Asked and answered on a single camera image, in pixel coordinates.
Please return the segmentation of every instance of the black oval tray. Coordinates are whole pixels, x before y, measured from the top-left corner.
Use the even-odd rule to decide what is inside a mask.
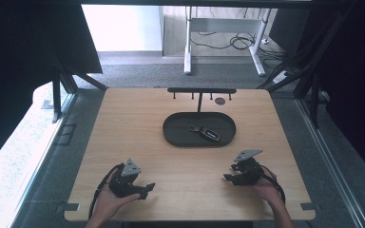
[[[205,126],[221,136],[219,142],[206,139],[200,132],[189,130],[189,126]],[[180,147],[224,146],[233,141],[236,124],[226,114],[220,112],[178,112],[165,119],[164,138]]]

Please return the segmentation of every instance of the hand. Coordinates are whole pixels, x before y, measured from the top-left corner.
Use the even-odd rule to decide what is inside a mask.
[[[262,167],[264,174],[272,179],[277,179],[277,175],[275,175],[270,170]],[[274,184],[264,178],[260,178],[256,184],[247,185],[246,188],[249,188],[257,193],[257,195],[266,200],[267,202],[281,200],[279,191],[275,188]]]
[[[117,169],[115,169],[114,172],[112,172],[108,177],[106,184],[103,186],[99,194],[99,197],[96,199],[93,214],[90,220],[87,222],[87,228],[102,227],[108,220],[115,216],[122,206],[137,200],[141,196],[140,194],[133,194],[124,198],[116,197],[108,187],[108,183],[111,181],[112,176],[116,171]]]
[[[268,169],[262,167],[263,172],[266,176],[277,179],[277,175]],[[274,213],[275,226],[277,228],[294,228],[294,224],[290,219],[290,215],[286,209],[283,200],[280,197],[279,191],[275,188],[274,184],[269,180],[260,178],[256,184],[247,185],[246,188],[252,189],[259,195],[260,198],[266,200],[271,206],[272,212]]]

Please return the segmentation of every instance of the white wall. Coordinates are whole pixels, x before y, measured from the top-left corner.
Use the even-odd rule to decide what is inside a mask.
[[[163,49],[163,7],[82,7],[97,51]]]

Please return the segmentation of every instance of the white desk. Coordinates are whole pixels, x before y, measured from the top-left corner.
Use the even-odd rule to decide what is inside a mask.
[[[239,32],[239,33],[256,33],[256,43],[250,47],[250,53],[256,65],[259,76],[265,75],[262,63],[259,60],[258,50],[263,33],[271,9],[266,9],[262,20],[259,19],[221,19],[221,18],[192,18],[192,7],[188,7],[187,21],[186,21],[186,44],[184,53],[184,67],[185,74],[191,73],[191,32],[194,31],[212,31],[212,32]]]

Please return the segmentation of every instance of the wooden table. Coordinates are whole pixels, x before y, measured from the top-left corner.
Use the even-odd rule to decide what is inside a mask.
[[[222,97],[226,103],[218,105]],[[124,206],[114,219],[260,220],[273,219],[269,206],[254,193],[234,186],[223,174],[232,173],[233,159],[246,149],[262,149],[255,159],[278,175],[292,219],[313,219],[302,210],[311,200],[281,127],[269,93],[239,89],[232,94],[203,94],[202,111],[229,115],[236,123],[234,140],[223,147],[184,148],[169,144],[163,122],[176,112],[195,112],[198,96],[173,94],[164,88],[110,88],[106,91],[65,211],[68,220],[87,220],[94,191],[115,164],[132,159],[143,170],[135,185],[156,186],[146,200]]]

